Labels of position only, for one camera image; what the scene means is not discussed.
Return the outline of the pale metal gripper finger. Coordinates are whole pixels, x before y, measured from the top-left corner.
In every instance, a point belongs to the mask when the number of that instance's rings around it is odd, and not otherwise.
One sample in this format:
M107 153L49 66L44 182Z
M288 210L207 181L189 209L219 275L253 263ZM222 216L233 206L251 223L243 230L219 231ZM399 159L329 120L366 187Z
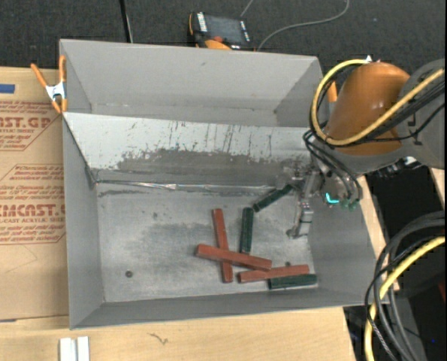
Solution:
M313 223L314 211L309 202L301 203L301 213L298 218L297 238L302 238L310 232L310 227Z
M300 231L300 202L296 201L294 218L291 227L286 231L288 238L297 238Z

